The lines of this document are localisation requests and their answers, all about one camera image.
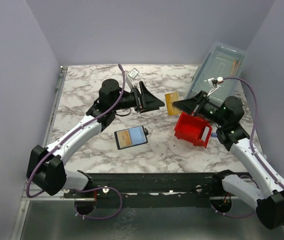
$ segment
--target cable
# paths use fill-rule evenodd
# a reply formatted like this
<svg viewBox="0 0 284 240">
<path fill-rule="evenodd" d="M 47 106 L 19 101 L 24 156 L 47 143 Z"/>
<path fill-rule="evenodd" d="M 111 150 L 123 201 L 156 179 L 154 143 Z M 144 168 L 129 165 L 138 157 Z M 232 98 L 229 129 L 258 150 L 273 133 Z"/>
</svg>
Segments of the cable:
<svg viewBox="0 0 284 240">
<path fill-rule="evenodd" d="M 248 175 L 241 175 L 240 176 L 241 179 L 250 179 L 253 183 L 255 183 L 256 187 L 259 189 L 260 187 L 258 186 L 257 182 L 251 177 L 251 176 L 248 176 Z"/>
<path fill-rule="evenodd" d="M 224 197 L 224 203 L 226 203 L 226 198 L 227 197 L 231 197 L 231 193 L 230 192 L 228 192 L 227 194 L 226 194 L 226 196 Z"/>
<path fill-rule="evenodd" d="M 214 121 L 207 121 L 207 123 L 213 123 L 215 125 L 216 128 L 220 128 L 219 124 L 217 124 L 216 122 Z"/>
<path fill-rule="evenodd" d="M 120 96 L 118 96 L 118 99 L 115 101 L 115 103 L 108 109 L 106 110 L 105 112 L 103 112 L 101 115 L 93 118 L 92 120 L 86 122 L 83 127 L 91 124 L 92 122 L 100 119 L 101 117 L 103 117 L 104 115 L 108 114 L 110 111 L 113 110 L 113 108 L 115 108 L 115 106 L 120 102 L 123 94 L 124 94 L 124 89 L 125 89 L 125 72 L 124 72 L 124 69 L 122 67 L 121 64 L 118 65 L 118 67 L 120 68 L 121 72 L 122 72 L 122 76 L 123 76 L 123 86 L 122 86 L 122 91 L 120 93 Z M 79 131 L 80 129 L 82 129 L 82 126 L 79 126 L 78 128 L 76 128 L 75 130 L 73 130 L 69 135 L 67 135 L 60 143 L 59 145 L 56 145 L 47 155 L 45 155 L 41 161 L 39 161 L 39 163 L 36 165 L 36 167 L 34 168 L 34 170 L 32 171 L 29 179 L 28 179 L 28 182 L 27 182 L 27 185 L 26 185 L 26 196 L 28 198 L 34 198 L 34 197 L 37 197 L 39 196 L 40 194 L 42 194 L 44 191 L 41 190 L 39 191 L 38 193 L 34 194 L 34 195 L 30 195 L 30 186 L 31 186 L 31 183 L 32 183 L 32 180 L 37 172 L 37 170 L 40 168 L 40 166 L 46 161 L 46 159 L 52 155 L 56 150 L 58 150 L 71 136 L 73 136 L 77 131 Z"/>
<path fill-rule="evenodd" d="M 101 187 L 93 188 L 93 189 L 90 189 L 90 190 L 75 190 L 75 191 L 77 193 L 89 193 L 89 192 L 102 190 L 102 189 L 111 189 L 111 190 L 115 191 L 117 193 L 117 195 L 119 196 L 119 198 L 120 198 L 120 206 L 118 207 L 116 212 L 113 213 L 110 216 L 103 216 L 103 217 L 94 217 L 94 216 L 81 215 L 81 214 L 78 213 L 77 206 L 75 205 L 75 211 L 76 211 L 75 216 L 81 216 L 83 219 L 107 220 L 107 219 L 111 219 L 111 218 L 115 217 L 116 215 L 118 215 L 121 212 L 121 210 L 122 210 L 123 198 L 121 196 L 121 193 L 117 189 L 115 189 L 113 187 L 110 187 L 110 186 L 101 186 Z"/>
<path fill-rule="evenodd" d="M 129 116 L 130 114 L 131 114 L 131 112 L 132 112 L 132 110 L 130 109 L 130 108 L 128 108 L 129 110 L 130 110 L 130 112 L 129 113 L 127 113 L 127 114 L 115 114 L 115 115 L 117 115 L 117 116 L 119 116 L 119 117 L 126 117 L 126 116 Z"/>
<path fill-rule="evenodd" d="M 256 100 L 256 95 L 255 92 L 253 91 L 252 87 L 248 84 L 248 82 L 246 82 L 244 79 L 240 78 L 240 77 L 234 77 L 234 76 L 230 76 L 230 77 L 226 77 L 224 78 L 224 80 L 227 79 L 236 79 L 238 81 L 241 81 L 242 83 L 244 83 L 251 91 L 253 98 L 254 98 L 254 102 L 255 102 L 255 118 L 254 118 L 254 124 L 253 124 L 253 130 L 251 133 L 251 138 L 250 138 L 250 146 L 252 149 L 253 154 L 255 155 L 255 157 L 257 158 L 258 162 L 263 166 L 263 168 L 267 171 L 267 173 L 275 180 L 275 182 L 281 186 L 284 189 L 284 184 L 282 184 L 280 181 L 278 181 L 278 178 L 272 173 L 272 171 L 267 167 L 267 165 L 263 162 L 263 160 L 259 157 L 259 155 L 256 153 L 255 149 L 254 149 L 254 144 L 253 144 L 253 137 L 254 137 L 254 133 L 256 130 L 256 124 L 257 124 L 257 116 L 258 116 L 258 105 L 257 105 L 257 100 Z"/>
</svg>

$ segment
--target yellow card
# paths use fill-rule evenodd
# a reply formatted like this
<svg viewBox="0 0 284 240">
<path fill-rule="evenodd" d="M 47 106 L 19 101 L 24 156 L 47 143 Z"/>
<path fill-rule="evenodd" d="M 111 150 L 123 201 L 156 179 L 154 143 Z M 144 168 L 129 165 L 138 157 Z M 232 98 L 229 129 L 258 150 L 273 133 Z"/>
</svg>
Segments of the yellow card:
<svg viewBox="0 0 284 240">
<path fill-rule="evenodd" d="M 118 144 L 121 149 L 132 146 L 132 141 L 128 129 L 123 131 L 117 131 L 116 134 L 117 134 Z"/>
<path fill-rule="evenodd" d="M 166 100 L 166 107 L 167 107 L 167 113 L 168 115 L 178 115 L 181 114 L 181 111 L 173 106 L 173 102 L 178 101 L 178 93 L 172 92 L 165 94 L 165 100 Z"/>
</svg>

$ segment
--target screw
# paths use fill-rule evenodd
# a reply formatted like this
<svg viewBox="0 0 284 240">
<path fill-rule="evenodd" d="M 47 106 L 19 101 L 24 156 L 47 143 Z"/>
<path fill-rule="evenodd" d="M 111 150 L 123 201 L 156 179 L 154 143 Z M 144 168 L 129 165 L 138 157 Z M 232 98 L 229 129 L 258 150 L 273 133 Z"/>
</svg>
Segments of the screw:
<svg viewBox="0 0 284 240">
<path fill-rule="evenodd" d="M 104 186 L 105 188 L 103 188 L 103 192 L 105 193 L 105 194 L 107 194 L 109 191 L 110 191 L 110 189 L 109 188 L 107 188 L 107 186 Z"/>
<path fill-rule="evenodd" d="M 201 185 L 197 185 L 196 186 L 196 192 L 198 192 L 198 193 L 200 193 L 200 192 L 202 192 L 202 186 Z"/>
</svg>

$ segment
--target black frame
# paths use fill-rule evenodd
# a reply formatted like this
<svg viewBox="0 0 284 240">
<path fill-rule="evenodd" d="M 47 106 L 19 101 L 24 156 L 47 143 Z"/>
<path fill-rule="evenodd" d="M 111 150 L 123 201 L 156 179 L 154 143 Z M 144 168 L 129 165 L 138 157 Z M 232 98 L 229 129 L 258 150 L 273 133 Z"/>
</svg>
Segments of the black frame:
<svg viewBox="0 0 284 240">
<path fill-rule="evenodd" d="M 213 176 L 216 172 L 204 173 L 90 173 L 90 189 L 113 187 L 123 199 L 123 208 L 172 208 L 198 207 L 209 208 L 211 197 L 223 197 L 214 189 Z M 249 175 L 238 172 L 238 176 Z M 97 208 L 113 209 L 119 205 L 117 193 L 98 192 Z M 64 194 L 67 199 L 93 198 L 93 192 Z"/>
</svg>

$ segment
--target black cable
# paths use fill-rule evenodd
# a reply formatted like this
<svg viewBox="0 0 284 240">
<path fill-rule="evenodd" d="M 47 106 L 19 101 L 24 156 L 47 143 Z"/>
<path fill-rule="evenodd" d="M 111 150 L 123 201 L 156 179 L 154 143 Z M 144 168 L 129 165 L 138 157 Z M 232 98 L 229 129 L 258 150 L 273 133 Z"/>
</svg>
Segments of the black cable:
<svg viewBox="0 0 284 240">
<path fill-rule="evenodd" d="M 129 109 L 130 110 L 130 112 L 129 113 L 127 113 L 127 114 L 123 114 L 123 115 L 121 115 L 121 114 L 115 114 L 115 115 L 117 115 L 117 116 L 119 116 L 119 117 L 126 117 L 126 116 L 129 116 L 130 114 L 131 114 L 131 112 L 132 112 L 132 110 L 130 109 L 130 108 L 127 108 L 127 109 Z"/>
<path fill-rule="evenodd" d="M 215 127 L 220 128 L 221 126 L 214 121 L 208 121 L 207 123 L 213 123 Z"/>
</svg>

